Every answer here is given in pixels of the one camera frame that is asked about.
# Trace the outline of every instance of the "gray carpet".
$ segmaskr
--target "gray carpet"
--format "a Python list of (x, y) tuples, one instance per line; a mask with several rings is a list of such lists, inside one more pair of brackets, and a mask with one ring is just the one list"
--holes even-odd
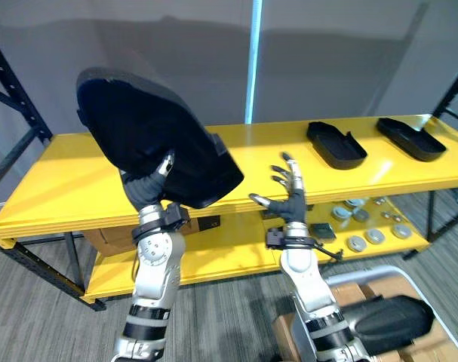
[[(393, 198), (420, 230), (426, 200), (426, 193)], [(439, 192), (436, 226), (457, 208), (449, 192)], [(89, 269), (95, 252), (83, 239), (76, 245)], [(64, 243), (29, 249), (71, 275)], [(407, 271), (458, 338), (458, 226), (409, 262), (384, 256), (335, 265), (324, 275), (382, 264)], [(294, 309), (288, 292), (279, 273), (182, 287), (162, 360), (270, 361), (278, 353), (271, 323)], [(106, 311), (93, 312), (0, 253), (0, 361), (109, 361), (130, 303), (108, 299)]]

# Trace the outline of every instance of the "black cover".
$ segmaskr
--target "black cover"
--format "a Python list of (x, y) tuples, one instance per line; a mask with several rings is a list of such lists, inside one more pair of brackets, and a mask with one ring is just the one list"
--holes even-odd
[(424, 301), (409, 296), (379, 296), (342, 307), (341, 312), (369, 355), (411, 345), (431, 330), (435, 319)]
[(78, 114), (105, 156), (134, 176), (151, 174), (169, 149), (174, 169), (163, 197), (202, 208), (244, 175), (216, 134), (209, 134), (171, 90), (138, 76), (93, 68), (77, 82)]
[(351, 132), (344, 135), (330, 124), (310, 122), (306, 135), (327, 164), (338, 170), (355, 168), (367, 156)]
[(377, 128), (407, 154), (420, 161), (433, 161), (447, 150), (424, 128), (414, 130), (406, 123), (391, 118), (380, 118)]

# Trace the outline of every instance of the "black plastic part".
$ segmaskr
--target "black plastic part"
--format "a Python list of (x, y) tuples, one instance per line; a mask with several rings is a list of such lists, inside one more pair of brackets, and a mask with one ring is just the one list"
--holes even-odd
[(117, 168), (150, 175), (174, 149), (163, 198), (202, 208), (244, 179), (222, 140), (209, 134), (166, 87), (130, 73), (93, 68), (80, 74), (77, 89), (81, 122)]
[(312, 236), (318, 239), (333, 240), (336, 238), (336, 234), (334, 234), (333, 228), (331, 228), (331, 225), (327, 222), (310, 224), (309, 232)]
[(349, 328), (344, 330), (338, 330), (337, 332), (322, 336), (320, 338), (314, 338), (314, 346), (318, 351), (327, 351), (328, 349), (340, 348), (346, 343), (351, 342), (355, 337), (353, 336)]
[(447, 150), (424, 128), (415, 130), (408, 124), (391, 118), (380, 118), (377, 122), (377, 128), (395, 145), (420, 161), (433, 161)]
[(165, 337), (167, 327), (140, 326), (138, 324), (126, 323), (123, 336), (143, 341), (156, 341)]
[(285, 238), (284, 232), (276, 228), (270, 228), (266, 234), (268, 249), (312, 249), (315, 242), (313, 238)]
[(315, 332), (316, 330), (322, 330), (342, 321), (344, 321), (343, 315), (340, 312), (336, 312), (326, 317), (313, 319), (306, 323), (306, 327), (309, 332)]
[(163, 211), (163, 218), (145, 222), (131, 231), (134, 243), (137, 244), (142, 238), (150, 235), (153, 229), (161, 228), (165, 231), (179, 229), (183, 224), (190, 221), (189, 211), (177, 203), (171, 203)]
[(170, 315), (170, 309), (150, 308), (143, 307), (141, 305), (131, 305), (128, 314), (139, 318), (164, 320), (168, 319)]
[(367, 156), (366, 151), (351, 135), (351, 132), (344, 135), (330, 124), (310, 122), (306, 135), (318, 154), (332, 168), (338, 170), (355, 168)]
[(435, 318), (424, 301), (409, 296), (364, 300), (342, 307), (341, 312), (369, 355), (411, 345), (431, 330)]

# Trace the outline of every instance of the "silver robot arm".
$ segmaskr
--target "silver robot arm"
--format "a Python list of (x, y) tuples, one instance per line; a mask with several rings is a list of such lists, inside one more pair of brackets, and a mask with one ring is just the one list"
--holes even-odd
[[(161, 206), (140, 211), (140, 223), (160, 219)], [(115, 343), (112, 362), (155, 361), (164, 353), (165, 330), (180, 285), (180, 260), (185, 241), (179, 232), (148, 230), (138, 241), (140, 267), (122, 335)]]
[(290, 171), (272, 169), (284, 178), (273, 176), (289, 194), (286, 201), (273, 201), (257, 194), (249, 196), (286, 222), (282, 237), (281, 268), (293, 284), (297, 311), (304, 320), (319, 362), (370, 361), (361, 340), (352, 335), (329, 286), (318, 269), (318, 258), (306, 225), (306, 199), (303, 178), (297, 162), (282, 154)]
[(139, 210), (140, 226), (133, 230), (140, 267), (126, 324), (115, 342), (112, 362), (160, 359), (165, 331), (180, 285), (180, 260), (185, 241), (175, 232), (188, 221), (188, 213), (176, 204), (160, 205), (164, 181), (174, 163), (169, 152), (150, 176), (133, 177), (121, 172), (125, 193)]

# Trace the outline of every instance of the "white wall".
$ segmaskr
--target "white wall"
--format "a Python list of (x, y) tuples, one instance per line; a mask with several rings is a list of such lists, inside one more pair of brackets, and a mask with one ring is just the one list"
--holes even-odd
[[(85, 131), (75, 81), (89, 66), (155, 76), (203, 124), (240, 123), (251, 4), (3, 0), (0, 47), (54, 133)], [(458, 0), (265, 0), (262, 30), (254, 121), (431, 112), (458, 70)], [(25, 130), (0, 105), (0, 160)]]

